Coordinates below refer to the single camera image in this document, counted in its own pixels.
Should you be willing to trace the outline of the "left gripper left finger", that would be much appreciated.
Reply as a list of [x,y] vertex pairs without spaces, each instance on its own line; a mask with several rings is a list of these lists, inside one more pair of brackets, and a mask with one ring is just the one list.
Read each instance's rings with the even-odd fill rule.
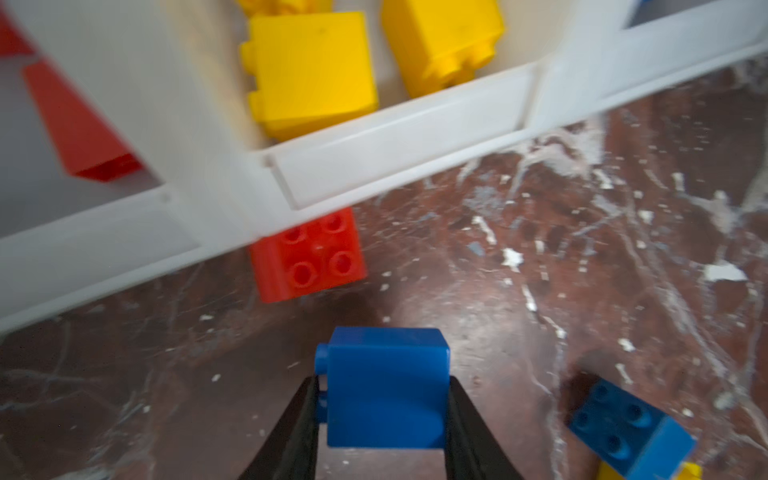
[[319,424],[317,376],[306,377],[239,480],[313,480]]

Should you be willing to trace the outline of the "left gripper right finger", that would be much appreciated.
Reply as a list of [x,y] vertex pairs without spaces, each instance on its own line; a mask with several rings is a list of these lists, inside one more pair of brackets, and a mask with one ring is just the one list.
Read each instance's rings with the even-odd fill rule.
[[450,377],[444,458],[448,480],[523,480],[455,376]]

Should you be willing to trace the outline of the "blue lego top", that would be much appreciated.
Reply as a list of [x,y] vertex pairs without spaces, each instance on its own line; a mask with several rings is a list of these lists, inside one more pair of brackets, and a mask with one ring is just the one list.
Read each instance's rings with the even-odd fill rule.
[[337,327],[314,371],[326,378],[317,418],[329,447],[445,446],[450,347],[440,330]]

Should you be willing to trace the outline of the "long red lego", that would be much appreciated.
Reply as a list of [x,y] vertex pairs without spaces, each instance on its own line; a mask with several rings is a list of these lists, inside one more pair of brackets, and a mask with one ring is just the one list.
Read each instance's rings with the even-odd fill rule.
[[143,169],[122,139],[50,65],[38,61],[24,67],[22,75],[66,173],[107,183]]

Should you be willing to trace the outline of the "small red lego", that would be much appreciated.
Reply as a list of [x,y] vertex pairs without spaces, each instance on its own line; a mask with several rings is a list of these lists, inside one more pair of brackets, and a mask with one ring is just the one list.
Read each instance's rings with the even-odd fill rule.
[[34,50],[16,30],[13,22],[1,11],[0,13],[0,56],[32,55]]

